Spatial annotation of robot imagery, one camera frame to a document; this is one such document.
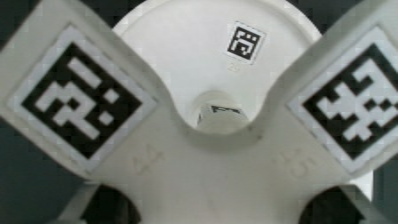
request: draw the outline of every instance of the black object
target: black object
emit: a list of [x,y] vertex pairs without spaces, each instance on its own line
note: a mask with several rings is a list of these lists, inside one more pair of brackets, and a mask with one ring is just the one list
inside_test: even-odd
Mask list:
[[140,222],[140,215],[133,203],[121,192],[101,186],[85,212],[82,220],[87,224],[135,224]]
[[359,224],[364,215],[339,187],[313,199],[302,212],[300,224]]

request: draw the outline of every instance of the white circular top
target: white circular top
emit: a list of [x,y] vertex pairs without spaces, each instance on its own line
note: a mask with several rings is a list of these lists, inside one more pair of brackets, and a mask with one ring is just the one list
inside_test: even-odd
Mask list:
[[[247,42],[236,27],[259,40],[250,36]],[[193,102],[208,91],[227,93],[252,120],[275,79],[320,38],[291,4],[282,0],[149,0],[114,31],[161,77],[186,123],[195,126]],[[233,41],[238,51],[252,50],[250,60],[227,51]]]

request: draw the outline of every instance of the qr-like marker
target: qr-like marker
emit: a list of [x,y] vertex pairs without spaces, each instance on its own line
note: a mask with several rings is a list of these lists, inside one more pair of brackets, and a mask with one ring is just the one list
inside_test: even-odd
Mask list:
[[259,30],[236,22],[227,55],[252,64],[265,34]]
[[398,132],[396,50],[378,28],[352,49],[341,56],[350,61],[341,59],[327,71],[346,66],[332,76],[330,72],[320,75],[289,103],[350,170],[382,152]]
[[14,93],[16,113],[60,148],[90,159],[115,147],[153,106],[145,91],[67,27]]

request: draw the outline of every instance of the white surface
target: white surface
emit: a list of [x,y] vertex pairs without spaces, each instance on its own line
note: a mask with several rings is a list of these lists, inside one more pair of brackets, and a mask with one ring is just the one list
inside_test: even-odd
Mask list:
[[[227,52],[236,24],[263,34],[249,63]],[[282,0],[149,0],[114,30],[161,77],[192,127],[193,101],[208,91],[229,94],[252,120],[273,81],[320,38],[289,3]]]
[[373,200],[373,172],[369,172],[362,177],[350,181],[352,184],[357,185],[364,196],[369,201]]

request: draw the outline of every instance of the white plastic part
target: white plastic part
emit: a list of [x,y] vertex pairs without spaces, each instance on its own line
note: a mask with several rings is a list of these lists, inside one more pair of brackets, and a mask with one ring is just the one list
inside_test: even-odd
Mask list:
[[[241,35],[257,35],[256,46],[234,35],[236,27]],[[291,4],[284,0],[149,0],[114,31],[160,75],[190,126],[197,122],[192,102],[208,91],[225,92],[252,121],[277,77],[320,38]],[[233,44],[247,47],[250,60],[227,51]]]
[[[186,125],[161,80],[87,7],[73,0],[44,0],[39,4],[0,54],[0,114],[60,165],[121,190],[137,204],[144,224],[298,223],[313,196],[371,171],[396,154],[392,141],[352,171],[300,121],[300,110],[289,107],[375,27],[385,33],[391,46],[398,45],[396,8],[394,0],[368,0],[359,4],[279,77],[254,121],[231,134],[206,134]],[[90,171],[9,107],[34,68],[51,66],[39,62],[69,25],[156,102],[153,112],[142,115]],[[396,56],[389,55],[389,65],[396,64]],[[336,72],[329,74],[330,78],[337,76]],[[96,100],[98,104],[105,103],[105,99]],[[55,108],[62,106],[58,101],[53,104]]]

